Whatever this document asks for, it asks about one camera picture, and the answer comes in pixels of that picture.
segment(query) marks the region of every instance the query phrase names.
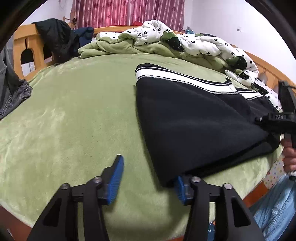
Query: striped curtain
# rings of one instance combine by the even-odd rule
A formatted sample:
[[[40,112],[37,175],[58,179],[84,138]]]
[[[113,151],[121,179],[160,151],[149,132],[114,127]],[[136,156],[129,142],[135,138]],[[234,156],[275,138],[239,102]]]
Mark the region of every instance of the striped curtain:
[[[73,0],[76,27],[133,25],[134,22],[160,20],[172,30],[184,24],[184,0]]]

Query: pink curtain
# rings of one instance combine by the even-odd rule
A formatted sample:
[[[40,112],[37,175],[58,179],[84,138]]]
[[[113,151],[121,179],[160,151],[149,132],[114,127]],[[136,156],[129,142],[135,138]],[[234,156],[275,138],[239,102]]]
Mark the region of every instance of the pink curtain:
[[[184,24],[184,0],[74,0],[77,28],[133,25],[160,20],[172,30]]]

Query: wooden headboard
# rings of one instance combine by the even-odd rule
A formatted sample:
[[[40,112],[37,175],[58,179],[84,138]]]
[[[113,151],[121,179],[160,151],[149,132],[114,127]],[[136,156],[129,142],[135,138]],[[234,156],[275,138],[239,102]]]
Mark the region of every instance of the wooden headboard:
[[[99,32],[108,31],[108,32],[123,32],[127,29],[134,28],[138,26],[110,26],[103,28],[95,28],[94,36]],[[181,32],[174,31],[175,34],[182,34]],[[15,34],[14,34],[14,67],[15,72],[18,74],[20,78],[25,78],[26,80],[31,80],[34,75],[41,69],[54,64],[54,58],[51,62],[44,62],[44,54],[43,54],[44,42],[39,35],[35,24],[22,25],[20,26]],[[28,75],[24,76],[21,67],[21,54],[25,49],[31,49],[33,53],[33,59],[35,64],[35,70]],[[267,85],[273,89],[276,85],[278,85],[279,80],[286,80],[290,85],[294,85],[294,83],[282,72],[280,72],[277,68],[267,63],[263,59],[246,52],[250,58],[256,63],[259,73],[265,73],[268,81]]]

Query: human hand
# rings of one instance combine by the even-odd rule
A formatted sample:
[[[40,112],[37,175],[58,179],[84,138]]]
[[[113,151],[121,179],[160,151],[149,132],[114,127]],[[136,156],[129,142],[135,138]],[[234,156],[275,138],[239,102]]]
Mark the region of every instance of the human hand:
[[[284,138],[281,140],[281,144],[284,149],[282,154],[284,155],[284,171],[286,173],[296,170],[296,149],[292,148],[292,141]]]

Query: metal bolt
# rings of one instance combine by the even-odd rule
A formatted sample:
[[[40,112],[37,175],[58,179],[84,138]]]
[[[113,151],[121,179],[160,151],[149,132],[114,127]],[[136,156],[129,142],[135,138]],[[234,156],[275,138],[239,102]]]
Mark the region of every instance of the metal bolt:
[[[201,181],[200,177],[192,177],[191,181],[193,181],[194,183],[199,183]]]
[[[61,185],[61,189],[63,189],[63,190],[68,189],[69,187],[70,187],[69,183],[64,183]]]
[[[93,178],[93,182],[94,183],[100,183],[102,181],[102,178],[101,177],[94,177]]]
[[[232,185],[229,184],[229,183],[225,183],[223,186],[224,186],[227,190],[229,190],[229,189],[232,188]]]

